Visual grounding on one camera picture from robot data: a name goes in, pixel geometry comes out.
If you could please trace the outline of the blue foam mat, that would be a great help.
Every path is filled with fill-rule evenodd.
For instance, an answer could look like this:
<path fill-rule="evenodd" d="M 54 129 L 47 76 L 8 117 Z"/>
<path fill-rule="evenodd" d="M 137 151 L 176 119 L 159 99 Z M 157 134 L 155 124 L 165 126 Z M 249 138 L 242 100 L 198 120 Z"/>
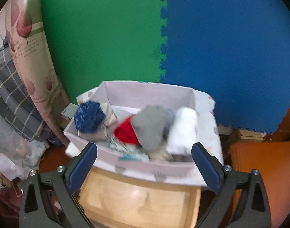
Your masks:
<path fill-rule="evenodd" d="M 290 107 L 290 12 L 282 0 L 165 0 L 161 82 L 212 96 L 218 123 L 275 132 Z"/>

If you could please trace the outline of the pink floral pillow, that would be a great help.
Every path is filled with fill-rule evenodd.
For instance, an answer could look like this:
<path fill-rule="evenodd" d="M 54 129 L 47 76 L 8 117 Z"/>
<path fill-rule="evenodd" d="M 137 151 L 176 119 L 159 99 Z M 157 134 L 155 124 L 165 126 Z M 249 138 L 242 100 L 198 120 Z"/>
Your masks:
<path fill-rule="evenodd" d="M 42 22 L 41 0 L 8 0 L 5 29 L 15 68 L 40 116 L 68 146 L 59 124 L 69 97 L 55 72 Z"/>

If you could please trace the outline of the pale blue underwear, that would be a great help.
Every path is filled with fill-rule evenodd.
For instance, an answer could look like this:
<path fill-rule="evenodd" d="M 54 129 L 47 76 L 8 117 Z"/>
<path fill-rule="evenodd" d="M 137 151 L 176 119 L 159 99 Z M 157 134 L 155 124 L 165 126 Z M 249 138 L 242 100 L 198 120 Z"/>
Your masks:
<path fill-rule="evenodd" d="M 112 137 L 109 143 L 110 149 L 121 153 L 122 161 L 149 161 L 149 157 L 144 153 L 139 145 L 127 144 Z"/>

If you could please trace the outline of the light blue fuzzy underwear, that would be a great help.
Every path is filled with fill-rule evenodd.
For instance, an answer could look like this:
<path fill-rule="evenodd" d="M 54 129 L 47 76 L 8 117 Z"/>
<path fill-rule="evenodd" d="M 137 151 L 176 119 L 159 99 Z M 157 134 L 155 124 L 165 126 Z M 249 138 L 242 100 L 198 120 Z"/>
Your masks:
<path fill-rule="evenodd" d="M 168 116 L 169 116 L 168 123 L 172 124 L 176 119 L 176 113 L 170 108 L 166 108 L 166 111 L 167 111 Z"/>

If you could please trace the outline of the plaid grey blanket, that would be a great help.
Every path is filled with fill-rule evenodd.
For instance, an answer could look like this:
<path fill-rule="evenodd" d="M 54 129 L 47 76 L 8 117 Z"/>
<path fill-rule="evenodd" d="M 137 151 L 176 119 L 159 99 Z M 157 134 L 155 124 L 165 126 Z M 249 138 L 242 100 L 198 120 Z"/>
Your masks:
<path fill-rule="evenodd" d="M 43 142 L 50 136 L 13 63 L 7 40 L 0 48 L 0 115 L 24 139 Z"/>

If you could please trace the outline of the beige lace underwear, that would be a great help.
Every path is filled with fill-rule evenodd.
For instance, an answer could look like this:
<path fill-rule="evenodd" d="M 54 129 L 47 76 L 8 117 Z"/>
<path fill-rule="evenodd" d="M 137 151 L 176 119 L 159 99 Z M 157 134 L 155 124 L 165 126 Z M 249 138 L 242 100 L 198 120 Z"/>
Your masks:
<path fill-rule="evenodd" d="M 101 110 L 105 114 L 104 120 L 99 125 L 98 129 L 96 129 L 93 133 L 81 133 L 77 132 L 78 137 L 87 140 L 89 142 L 98 142 L 98 141 L 106 141 L 110 135 L 110 128 L 114 126 L 118 122 L 118 118 L 107 103 L 100 103 Z"/>

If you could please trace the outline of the red underwear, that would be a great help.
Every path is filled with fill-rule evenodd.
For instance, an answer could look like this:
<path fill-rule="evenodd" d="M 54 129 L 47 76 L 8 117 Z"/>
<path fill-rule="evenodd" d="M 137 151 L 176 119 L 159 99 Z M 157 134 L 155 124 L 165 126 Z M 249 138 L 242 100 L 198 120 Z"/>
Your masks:
<path fill-rule="evenodd" d="M 138 138 L 131 125 L 131 120 L 133 117 L 134 115 L 131 115 L 126 118 L 126 120 L 123 121 L 121 124 L 119 124 L 114 130 L 114 136 L 122 143 L 138 145 Z"/>

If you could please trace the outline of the light floral bedsheet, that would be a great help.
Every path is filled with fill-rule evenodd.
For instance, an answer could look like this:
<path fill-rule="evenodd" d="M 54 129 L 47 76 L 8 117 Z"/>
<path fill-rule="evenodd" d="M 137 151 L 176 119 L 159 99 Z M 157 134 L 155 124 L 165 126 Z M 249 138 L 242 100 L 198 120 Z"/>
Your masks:
<path fill-rule="evenodd" d="M 47 141 L 27 141 L 0 115 L 0 173 L 9 181 L 25 180 L 39 169 L 40 159 L 49 148 Z"/>

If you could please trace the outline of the green foam mat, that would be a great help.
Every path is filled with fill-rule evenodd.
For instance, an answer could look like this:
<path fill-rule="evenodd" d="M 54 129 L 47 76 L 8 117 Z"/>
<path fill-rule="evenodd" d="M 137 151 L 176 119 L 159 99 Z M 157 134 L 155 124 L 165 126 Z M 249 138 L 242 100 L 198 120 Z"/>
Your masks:
<path fill-rule="evenodd" d="M 41 0 L 53 64 L 71 102 L 108 80 L 159 82 L 161 0 Z"/>

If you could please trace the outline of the wooden drawer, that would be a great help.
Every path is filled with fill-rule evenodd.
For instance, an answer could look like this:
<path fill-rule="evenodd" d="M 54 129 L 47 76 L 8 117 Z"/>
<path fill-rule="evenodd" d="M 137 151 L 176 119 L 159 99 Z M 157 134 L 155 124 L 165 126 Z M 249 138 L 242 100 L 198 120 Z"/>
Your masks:
<path fill-rule="evenodd" d="M 93 222 L 107 227 L 195 227 L 197 186 L 149 182 L 92 167 L 79 203 Z"/>

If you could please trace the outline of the white storage box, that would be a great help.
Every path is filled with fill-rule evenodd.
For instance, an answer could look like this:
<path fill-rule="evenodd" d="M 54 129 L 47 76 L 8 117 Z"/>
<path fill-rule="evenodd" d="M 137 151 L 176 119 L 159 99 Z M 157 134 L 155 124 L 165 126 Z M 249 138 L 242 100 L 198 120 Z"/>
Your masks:
<path fill-rule="evenodd" d="M 123 109 L 130 113 L 137 113 L 146 105 L 159 105 L 173 111 L 189 107 L 201 116 L 210 114 L 215 106 L 210 95 L 192 88 L 138 81 L 104 81 L 76 98 L 78 103 L 88 100 L 106 102 L 114 111 Z M 205 186 L 194 163 L 128 161 L 104 142 L 98 142 L 97 149 L 94 167 L 146 181 Z"/>

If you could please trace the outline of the grey knit underwear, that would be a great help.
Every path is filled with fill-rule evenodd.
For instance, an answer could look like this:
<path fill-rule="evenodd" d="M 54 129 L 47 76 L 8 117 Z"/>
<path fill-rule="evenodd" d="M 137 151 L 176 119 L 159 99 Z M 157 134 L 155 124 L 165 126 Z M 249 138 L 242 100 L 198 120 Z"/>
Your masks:
<path fill-rule="evenodd" d="M 170 126 L 168 113 L 158 105 L 147 105 L 131 120 L 131 125 L 145 152 L 156 151 L 167 137 Z"/>

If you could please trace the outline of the navy floral underwear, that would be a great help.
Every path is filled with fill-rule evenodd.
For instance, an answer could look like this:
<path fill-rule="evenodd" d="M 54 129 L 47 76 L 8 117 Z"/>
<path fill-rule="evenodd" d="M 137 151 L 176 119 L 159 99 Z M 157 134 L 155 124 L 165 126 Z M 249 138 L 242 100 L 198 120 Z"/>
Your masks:
<path fill-rule="evenodd" d="M 73 118 L 76 130 L 81 133 L 94 133 L 105 117 L 99 103 L 87 101 L 79 105 Z"/>

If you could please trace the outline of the white underwear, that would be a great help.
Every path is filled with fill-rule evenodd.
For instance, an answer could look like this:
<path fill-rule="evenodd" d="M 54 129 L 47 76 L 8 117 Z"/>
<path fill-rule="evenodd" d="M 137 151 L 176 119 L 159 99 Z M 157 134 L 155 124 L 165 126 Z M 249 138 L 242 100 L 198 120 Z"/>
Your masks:
<path fill-rule="evenodd" d="M 192 146 L 198 142 L 198 115 L 194 109 L 181 107 L 170 128 L 166 150 L 173 155 L 191 155 Z"/>

